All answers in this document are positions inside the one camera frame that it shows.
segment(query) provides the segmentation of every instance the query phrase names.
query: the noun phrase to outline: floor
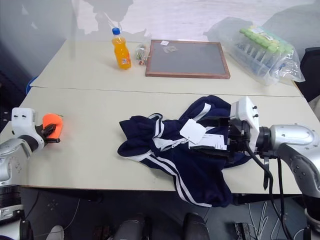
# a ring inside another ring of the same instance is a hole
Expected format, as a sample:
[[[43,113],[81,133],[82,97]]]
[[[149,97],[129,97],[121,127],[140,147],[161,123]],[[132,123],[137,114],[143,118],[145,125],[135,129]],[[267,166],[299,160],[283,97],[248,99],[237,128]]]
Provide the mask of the floor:
[[[75,214],[79,199],[35,188],[22,188],[21,199],[28,213],[39,198],[28,220],[31,222],[35,240],[45,240],[54,225],[66,227]],[[251,223],[248,205],[229,205],[226,208],[204,208],[191,205],[179,199],[175,192],[157,191],[102,191],[98,201],[81,199],[71,226],[65,231],[65,240],[90,240],[95,226],[112,225],[115,228],[122,221],[137,213],[152,218],[153,240],[179,240],[186,213],[198,213],[206,221],[211,240],[236,240],[235,222]],[[286,224],[291,234],[306,226],[304,210],[294,200],[286,199]],[[252,217],[259,224],[263,202],[251,204]],[[268,203],[268,216],[262,240],[269,240],[276,222],[276,216]],[[285,239],[279,224],[272,239]]]

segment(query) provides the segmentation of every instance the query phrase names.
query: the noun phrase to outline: navy jacket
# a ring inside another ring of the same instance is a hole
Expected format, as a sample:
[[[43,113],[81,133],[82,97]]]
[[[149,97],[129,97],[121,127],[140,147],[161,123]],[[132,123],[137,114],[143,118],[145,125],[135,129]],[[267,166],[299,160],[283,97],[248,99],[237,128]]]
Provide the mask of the navy jacket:
[[[201,97],[178,120],[163,120],[155,113],[149,117],[132,116],[120,122],[126,135],[118,154],[160,169],[173,176],[175,189],[186,202],[203,207],[226,207],[232,194],[225,183],[222,169],[245,163],[250,157],[235,155],[234,164],[225,159],[211,157],[189,149],[188,141],[179,131],[189,119],[228,117],[231,105],[217,96]],[[207,134],[224,135],[227,142],[228,127],[207,127]]]

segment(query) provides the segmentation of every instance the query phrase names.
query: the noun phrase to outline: orange juice bottle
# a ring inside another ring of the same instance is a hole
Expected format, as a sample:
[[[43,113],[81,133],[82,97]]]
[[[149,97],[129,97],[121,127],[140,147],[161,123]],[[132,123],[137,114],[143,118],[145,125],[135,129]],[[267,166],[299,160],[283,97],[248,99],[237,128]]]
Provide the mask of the orange juice bottle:
[[[114,54],[116,57],[116,61],[118,62],[119,68],[131,68],[130,53],[126,46],[125,38],[120,36],[120,29],[117,27],[112,29],[112,33],[114,35],[112,39],[112,44],[114,45]]]

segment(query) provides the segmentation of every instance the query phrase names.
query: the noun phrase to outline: white sneaker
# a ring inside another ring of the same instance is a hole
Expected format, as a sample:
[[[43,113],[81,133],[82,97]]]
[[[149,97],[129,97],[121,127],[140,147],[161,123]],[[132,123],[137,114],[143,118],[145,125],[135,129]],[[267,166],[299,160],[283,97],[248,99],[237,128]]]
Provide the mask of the white sneaker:
[[[45,240],[64,240],[65,231],[62,226],[54,226]]]

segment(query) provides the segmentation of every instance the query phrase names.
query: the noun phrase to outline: white sticker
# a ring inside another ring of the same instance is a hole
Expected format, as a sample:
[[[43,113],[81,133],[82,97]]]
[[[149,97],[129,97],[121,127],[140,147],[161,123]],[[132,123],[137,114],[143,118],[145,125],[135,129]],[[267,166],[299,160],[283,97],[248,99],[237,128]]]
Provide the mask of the white sticker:
[[[251,30],[251,32],[253,32],[255,34],[260,34],[260,33],[264,32],[260,27],[251,28],[250,30]]]
[[[160,45],[163,45],[163,46],[167,46],[168,44],[169,44],[168,41],[162,41],[162,42],[160,43]]]
[[[199,143],[194,144],[189,141],[189,148],[196,146],[208,146],[214,147],[219,150],[227,150],[227,145],[225,145],[225,139],[223,135],[218,134],[208,134],[206,133]]]
[[[193,119],[189,119],[180,130],[180,135],[194,144],[198,144],[206,133],[206,128]]]

